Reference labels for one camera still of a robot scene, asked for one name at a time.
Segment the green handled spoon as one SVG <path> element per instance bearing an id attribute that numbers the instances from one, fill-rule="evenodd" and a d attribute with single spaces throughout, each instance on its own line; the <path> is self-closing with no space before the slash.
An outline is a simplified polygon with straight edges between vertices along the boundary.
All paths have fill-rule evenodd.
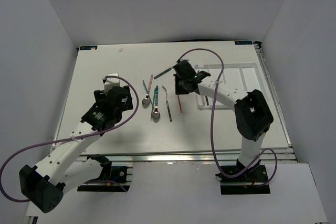
<path id="1" fill-rule="evenodd" d="M 158 96 L 159 96 L 159 86 L 156 86 L 154 89 L 154 109 L 152 111 L 151 117 L 152 119 L 157 122 L 160 119 L 160 112 L 158 109 Z"/>

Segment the white divided utensil tray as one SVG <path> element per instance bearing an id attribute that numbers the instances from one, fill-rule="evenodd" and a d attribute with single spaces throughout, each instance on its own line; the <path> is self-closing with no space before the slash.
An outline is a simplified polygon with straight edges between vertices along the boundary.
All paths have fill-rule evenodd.
<path id="1" fill-rule="evenodd" d="M 208 65 L 195 65 L 195 71 L 205 71 L 211 74 L 211 77 L 217 78 L 222 69 L 221 64 L 208 64 Z M 245 90 L 246 92 L 252 92 L 257 89 L 261 91 L 268 102 L 268 96 L 264 83 L 261 79 L 261 75 L 256 63 L 233 63 L 224 64 L 224 71 L 221 75 L 220 81 L 231 88 L 237 88 L 238 90 Z M 205 106 L 202 106 L 201 96 L 197 97 L 197 107 L 200 110 L 210 110 L 213 105 L 213 99 L 208 97 L 209 106 L 205 101 Z M 227 106 L 216 102 L 215 109 L 228 109 Z"/>

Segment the orange chopstick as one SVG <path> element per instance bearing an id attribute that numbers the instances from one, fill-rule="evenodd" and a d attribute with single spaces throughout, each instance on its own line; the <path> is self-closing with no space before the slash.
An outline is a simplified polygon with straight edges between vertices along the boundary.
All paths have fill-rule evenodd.
<path id="1" fill-rule="evenodd" d="M 180 96 L 177 95 L 177 98 L 178 98 L 178 104 L 179 104 L 180 113 L 183 113 L 183 109 L 182 109 L 182 104 L 181 104 Z"/>

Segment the pink handled knife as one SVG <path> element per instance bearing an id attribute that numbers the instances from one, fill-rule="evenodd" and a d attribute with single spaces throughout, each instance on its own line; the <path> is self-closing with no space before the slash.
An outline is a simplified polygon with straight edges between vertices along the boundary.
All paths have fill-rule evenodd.
<path id="1" fill-rule="evenodd" d="M 206 104 L 205 104 L 205 98 L 203 95 L 201 95 L 201 101 L 202 101 L 202 106 L 204 107 Z"/>

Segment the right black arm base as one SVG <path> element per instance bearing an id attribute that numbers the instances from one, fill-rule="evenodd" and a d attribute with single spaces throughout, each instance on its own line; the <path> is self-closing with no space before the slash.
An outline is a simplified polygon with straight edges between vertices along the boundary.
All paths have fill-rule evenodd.
<path id="1" fill-rule="evenodd" d="M 260 165 L 260 162 L 238 177 L 228 178 L 221 173 L 216 174 L 216 177 L 219 179 L 220 193 L 222 195 L 270 194 L 266 167 L 265 165 Z"/>

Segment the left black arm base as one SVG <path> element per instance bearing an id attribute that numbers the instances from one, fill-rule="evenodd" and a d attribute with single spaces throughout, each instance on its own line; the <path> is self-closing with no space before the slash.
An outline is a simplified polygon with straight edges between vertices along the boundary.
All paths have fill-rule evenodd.
<path id="1" fill-rule="evenodd" d="M 97 161 L 102 168 L 97 178 L 77 187 L 78 192 L 127 193 L 130 189 L 133 167 L 115 165 L 107 157 L 97 154 L 86 157 L 87 161 Z"/>

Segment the left blue corner label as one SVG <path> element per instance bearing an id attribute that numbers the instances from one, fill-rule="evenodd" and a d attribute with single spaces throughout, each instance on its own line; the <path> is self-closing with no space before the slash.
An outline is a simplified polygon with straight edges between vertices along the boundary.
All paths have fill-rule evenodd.
<path id="1" fill-rule="evenodd" d="M 80 46 L 79 47 L 79 50 L 97 50 L 98 46 L 95 45 L 91 45 L 91 46 Z"/>

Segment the pink handled spoon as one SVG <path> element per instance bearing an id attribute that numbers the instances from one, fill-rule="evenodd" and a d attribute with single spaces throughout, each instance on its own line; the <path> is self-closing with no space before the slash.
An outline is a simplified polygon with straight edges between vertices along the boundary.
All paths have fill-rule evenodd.
<path id="1" fill-rule="evenodd" d="M 142 81 L 143 86 L 144 86 L 145 91 L 146 91 L 146 95 L 145 95 L 145 97 L 142 99 L 142 106 L 143 106 L 144 108 L 147 108 L 150 104 L 152 104 L 152 100 L 151 100 L 151 98 L 150 98 L 150 90 L 151 90 L 151 86 L 152 86 L 152 81 L 153 81 L 153 79 L 154 79 L 154 76 L 151 75 L 151 76 L 150 76 L 150 80 L 149 80 L 149 84 L 148 84 L 148 85 L 145 84 L 144 80 Z"/>

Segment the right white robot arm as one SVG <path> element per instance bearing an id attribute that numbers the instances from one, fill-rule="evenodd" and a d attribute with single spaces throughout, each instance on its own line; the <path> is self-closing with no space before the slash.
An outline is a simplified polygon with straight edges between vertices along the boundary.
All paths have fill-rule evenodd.
<path id="1" fill-rule="evenodd" d="M 175 70 L 175 93 L 196 93 L 219 102 L 235 113 L 236 126 L 242 136 L 237 175 L 247 182 L 256 175 L 259 152 L 274 117 L 263 93 L 257 89 L 245 91 L 214 79 L 205 71 L 196 72 L 186 60 L 179 60 Z"/>

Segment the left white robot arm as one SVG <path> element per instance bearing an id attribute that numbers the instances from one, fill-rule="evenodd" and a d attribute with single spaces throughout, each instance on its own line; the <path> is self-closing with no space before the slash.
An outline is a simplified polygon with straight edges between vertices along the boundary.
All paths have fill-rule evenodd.
<path id="1" fill-rule="evenodd" d="M 124 111 L 133 109 L 131 92 L 129 86 L 114 86 L 107 92 L 96 90 L 94 97 L 95 103 L 81 117 L 69 142 L 59 144 L 33 167 L 25 165 L 19 171 L 23 195 L 45 214 L 70 190 L 90 180 L 104 182 L 111 177 L 112 163 L 103 155 L 91 155 L 77 167 L 72 164 L 121 121 Z"/>

